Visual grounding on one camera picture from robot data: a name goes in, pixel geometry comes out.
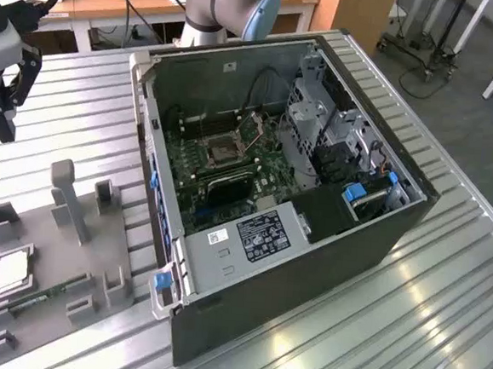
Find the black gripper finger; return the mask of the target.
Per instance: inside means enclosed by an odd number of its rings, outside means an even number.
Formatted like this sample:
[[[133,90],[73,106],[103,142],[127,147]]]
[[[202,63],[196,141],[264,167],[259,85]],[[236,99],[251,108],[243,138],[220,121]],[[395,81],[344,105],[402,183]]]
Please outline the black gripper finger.
[[[27,99],[30,90],[42,68],[42,52],[35,47],[25,47],[21,50],[22,56],[20,62],[17,64],[19,71],[16,76],[8,85],[12,110],[24,104]],[[0,142],[12,142],[15,141],[15,126],[12,119],[6,116],[0,116]]]

